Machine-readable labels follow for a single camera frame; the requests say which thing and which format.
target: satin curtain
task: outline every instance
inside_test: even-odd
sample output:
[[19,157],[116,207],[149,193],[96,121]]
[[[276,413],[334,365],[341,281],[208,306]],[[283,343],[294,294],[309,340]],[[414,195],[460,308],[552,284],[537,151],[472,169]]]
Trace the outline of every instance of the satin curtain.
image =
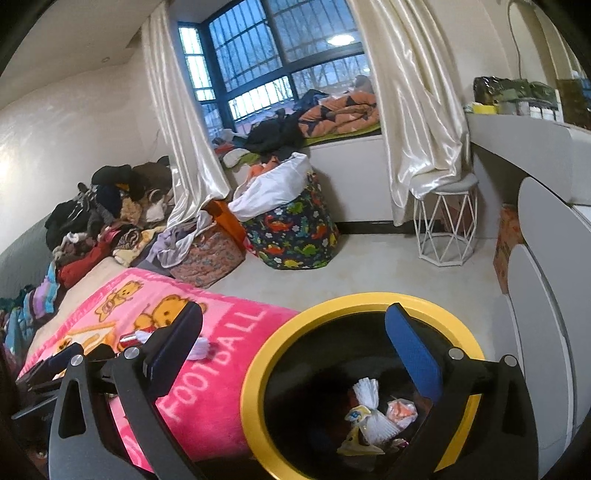
[[158,122],[173,152],[175,207],[168,219],[168,227],[173,227],[193,219],[210,200],[224,199],[230,185],[183,79],[166,1],[142,25],[142,49]]
[[447,47],[423,0],[348,3],[372,70],[392,213],[401,225],[408,219],[409,193],[423,199],[460,179],[469,145],[467,121],[452,85]]

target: floor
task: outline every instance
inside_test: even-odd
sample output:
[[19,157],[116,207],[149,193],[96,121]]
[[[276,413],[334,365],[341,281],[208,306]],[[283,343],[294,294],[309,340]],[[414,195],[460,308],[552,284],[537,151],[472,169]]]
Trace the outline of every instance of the floor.
[[210,290],[299,311],[352,293],[413,295],[457,316],[472,331],[486,358],[493,359],[492,306],[501,294],[492,266],[495,245],[495,240],[479,241],[464,266],[439,268],[418,258],[414,236],[343,236],[339,253],[324,268],[273,270],[249,254]]

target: headboard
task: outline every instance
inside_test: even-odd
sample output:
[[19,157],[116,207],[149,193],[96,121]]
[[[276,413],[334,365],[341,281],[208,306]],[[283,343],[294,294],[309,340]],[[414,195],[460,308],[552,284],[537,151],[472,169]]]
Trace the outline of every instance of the headboard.
[[40,285],[53,259],[45,243],[45,221],[39,220],[0,254],[0,297],[14,298],[27,284]]

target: baseboard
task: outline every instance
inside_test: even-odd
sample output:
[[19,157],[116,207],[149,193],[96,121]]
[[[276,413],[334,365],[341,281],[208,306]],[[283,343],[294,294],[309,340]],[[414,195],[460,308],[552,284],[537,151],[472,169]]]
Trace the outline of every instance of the baseboard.
[[[339,232],[344,235],[373,235],[373,234],[388,234],[393,233],[397,235],[414,235],[414,222],[409,221],[401,226],[395,226],[391,221],[384,220],[382,222],[337,222]],[[433,232],[443,232],[443,223],[439,220],[435,221],[433,225]],[[425,223],[421,222],[421,232],[425,232]]]

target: yellow trash can rim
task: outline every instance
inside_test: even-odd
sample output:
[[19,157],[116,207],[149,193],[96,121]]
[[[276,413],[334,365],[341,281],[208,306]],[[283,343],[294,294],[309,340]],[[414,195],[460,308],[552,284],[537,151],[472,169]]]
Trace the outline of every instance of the yellow trash can rim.
[[[394,303],[400,303],[411,317],[437,329],[470,358],[484,360],[478,342],[457,317],[434,303],[416,297],[398,293],[360,293],[329,300],[300,313],[265,342],[252,361],[242,386],[241,419],[246,440],[256,459],[272,476],[279,480],[314,480],[283,458],[265,425],[264,395],[278,360],[297,340],[320,325],[354,313],[386,312]],[[472,428],[479,402],[479,395],[469,398],[462,421],[438,470],[457,461]]]

